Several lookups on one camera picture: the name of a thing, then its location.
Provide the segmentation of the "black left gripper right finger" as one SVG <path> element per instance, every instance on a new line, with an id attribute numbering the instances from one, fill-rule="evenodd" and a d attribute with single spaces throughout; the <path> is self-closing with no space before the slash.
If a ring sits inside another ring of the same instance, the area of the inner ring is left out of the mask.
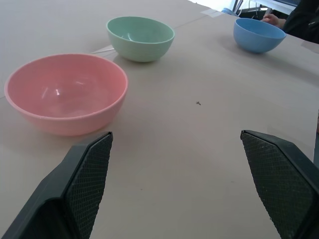
<path id="1" fill-rule="evenodd" d="M 319 237 L 319 169 L 292 142 L 241 131 L 256 191 L 283 239 Z"/>

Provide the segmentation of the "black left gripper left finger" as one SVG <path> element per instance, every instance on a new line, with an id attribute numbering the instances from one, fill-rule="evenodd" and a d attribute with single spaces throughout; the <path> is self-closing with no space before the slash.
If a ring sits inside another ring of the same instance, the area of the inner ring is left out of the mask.
<path id="1" fill-rule="evenodd" d="M 73 145 L 38 184 L 4 239 L 88 239 L 101 203 L 113 134 Z"/>

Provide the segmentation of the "bystander's bare hand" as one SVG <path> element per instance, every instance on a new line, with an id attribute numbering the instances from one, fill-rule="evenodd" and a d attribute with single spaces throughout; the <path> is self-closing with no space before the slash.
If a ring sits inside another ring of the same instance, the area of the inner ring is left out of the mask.
<path id="1" fill-rule="evenodd" d="M 271 24 L 273 26 L 276 26 L 280 29 L 282 29 L 286 23 L 286 20 L 283 18 L 278 18 L 274 14 L 265 14 L 263 16 L 263 19 L 261 20 L 262 22 L 266 22 L 268 24 Z"/>

